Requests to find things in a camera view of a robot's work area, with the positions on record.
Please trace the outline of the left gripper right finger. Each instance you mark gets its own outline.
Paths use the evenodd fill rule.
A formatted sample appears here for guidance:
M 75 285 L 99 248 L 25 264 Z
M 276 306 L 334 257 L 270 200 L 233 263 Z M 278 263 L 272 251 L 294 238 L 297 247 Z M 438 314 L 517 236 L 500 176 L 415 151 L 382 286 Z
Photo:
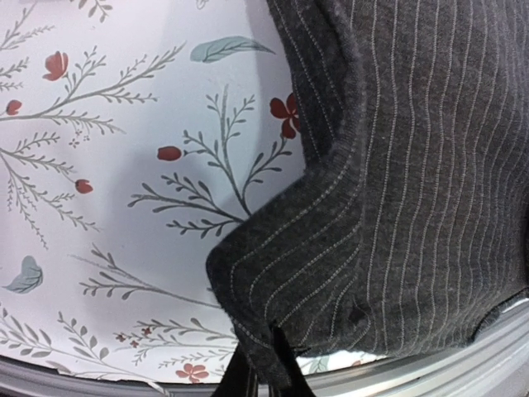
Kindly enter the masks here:
M 273 347 L 280 362 L 286 368 L 290 379 L 289 387 L 270 387 L 271 396 L 280 397 L 315 397 L 296 361 L 296 356 L 288 344 L 284 332 L 277 326 L 272 327 Z

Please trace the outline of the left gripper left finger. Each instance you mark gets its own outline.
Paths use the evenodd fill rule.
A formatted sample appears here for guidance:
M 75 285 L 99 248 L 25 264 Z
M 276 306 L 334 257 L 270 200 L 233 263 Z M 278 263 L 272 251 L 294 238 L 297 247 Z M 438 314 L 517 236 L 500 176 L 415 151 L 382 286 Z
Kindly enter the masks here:
M 244 352 L 237 347 L 216 388 L 216 397 L 256 397 L 259 381 Z

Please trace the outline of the black pinstriped long sleeve shirt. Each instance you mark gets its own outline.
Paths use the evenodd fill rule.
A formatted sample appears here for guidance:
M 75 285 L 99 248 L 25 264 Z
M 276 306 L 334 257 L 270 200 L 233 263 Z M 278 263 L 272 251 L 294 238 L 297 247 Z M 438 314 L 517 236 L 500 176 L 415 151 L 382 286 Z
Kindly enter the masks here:
M 528 4 L 271 1 L 303 176 L 207 276 L 258 380 L 296 357 L 469 345 L 528 294 Z

